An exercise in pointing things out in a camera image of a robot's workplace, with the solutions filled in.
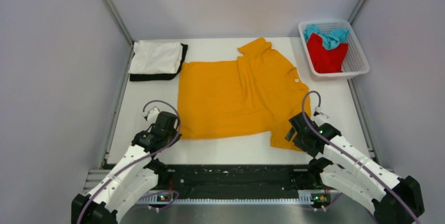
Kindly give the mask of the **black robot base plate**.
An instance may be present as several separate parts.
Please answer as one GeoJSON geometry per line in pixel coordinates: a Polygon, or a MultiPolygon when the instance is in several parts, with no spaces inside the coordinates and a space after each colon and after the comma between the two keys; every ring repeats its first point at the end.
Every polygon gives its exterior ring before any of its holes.
{"type": "Polygon", "coordinates": [[[328,205],[335,190],[308,165],[168,165],[152,191],[175,190],[178,199],[279,199],[310,193],[328,205]]]}

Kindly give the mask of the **yellow t shirt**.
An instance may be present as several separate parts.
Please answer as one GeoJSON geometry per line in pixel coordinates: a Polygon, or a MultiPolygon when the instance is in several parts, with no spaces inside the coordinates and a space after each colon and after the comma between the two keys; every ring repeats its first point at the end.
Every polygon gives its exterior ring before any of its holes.
{"type": "Polygon", "coordinates": [[[308,86],[271,42],[258,38],[235,60],[183,64],[178,86],[181,133],[209,140],[270,132],[270,145],[296,150],[286,140],[290,118],[309,112],[308,86]]]}

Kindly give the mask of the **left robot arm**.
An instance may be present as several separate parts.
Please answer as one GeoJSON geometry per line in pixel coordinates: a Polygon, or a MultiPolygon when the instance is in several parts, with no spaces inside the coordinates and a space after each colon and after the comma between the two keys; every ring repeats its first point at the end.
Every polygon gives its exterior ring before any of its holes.
{"type": "Polygon", "coordinates": [[[120,223],[124,215],[150,189],[168,183],[166,166],[155,155],[181,137],[177,114],[151,109],[148,129],[135,134],[123,157],[85,195],[71,203],[71,223],[120,223]]]}

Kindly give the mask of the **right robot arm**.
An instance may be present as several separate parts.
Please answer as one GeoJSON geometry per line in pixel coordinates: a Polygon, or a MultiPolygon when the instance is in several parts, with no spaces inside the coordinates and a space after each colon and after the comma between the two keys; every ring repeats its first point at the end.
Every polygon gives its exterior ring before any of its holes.
{"type": "Polygon", "coordinates": [[[327,116],[305,112],[290,118],[286,140],[312,157],[308,178],[299,187],[338,190],[362,205],[377,223],[415,223],[425,212],[420,184],[383,168],[356,149],[327,116]]]}

